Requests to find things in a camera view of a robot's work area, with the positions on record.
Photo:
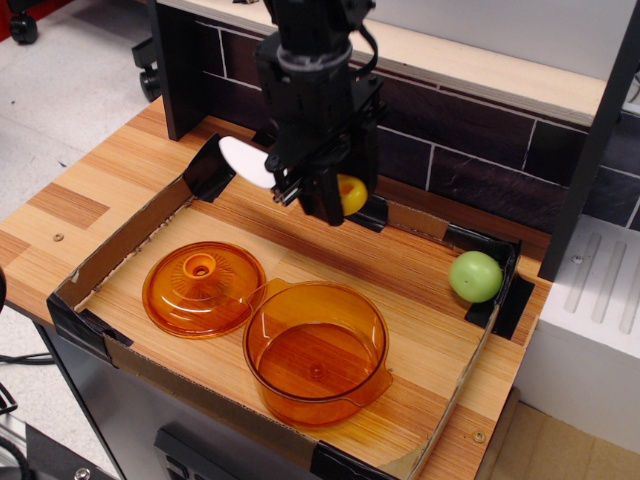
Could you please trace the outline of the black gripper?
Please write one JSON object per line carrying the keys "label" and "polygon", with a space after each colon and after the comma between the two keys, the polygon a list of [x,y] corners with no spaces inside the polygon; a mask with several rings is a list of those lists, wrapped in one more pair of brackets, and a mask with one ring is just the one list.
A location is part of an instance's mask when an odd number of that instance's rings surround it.
{"label": "black gripper", "polygon": [[269,115],[276,126],[266,170],[274,174],[275,201],[299,201],[306,215],[330,226],[344,222],[338,174],[377,186],[377,124],[384,111],[378,58],[356,67],[353,46],[342,38],[327,51],[294,49],[279,34],[254,58]]}

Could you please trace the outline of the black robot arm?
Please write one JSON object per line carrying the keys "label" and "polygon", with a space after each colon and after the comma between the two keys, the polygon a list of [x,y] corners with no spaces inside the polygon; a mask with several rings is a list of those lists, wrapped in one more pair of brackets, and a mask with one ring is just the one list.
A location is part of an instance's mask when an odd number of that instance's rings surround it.
{"label": "black robot arm", "polygon": [[330,226],[350,220],[375,232],[388,207],[376,195],[377,126],[385,105],[378,58],[351,66],[350,36],[360,33],[372,1],[269,1],[277,30],[256,48],[263,97],[277,134],[265,166],[276,202],[297,201]]}

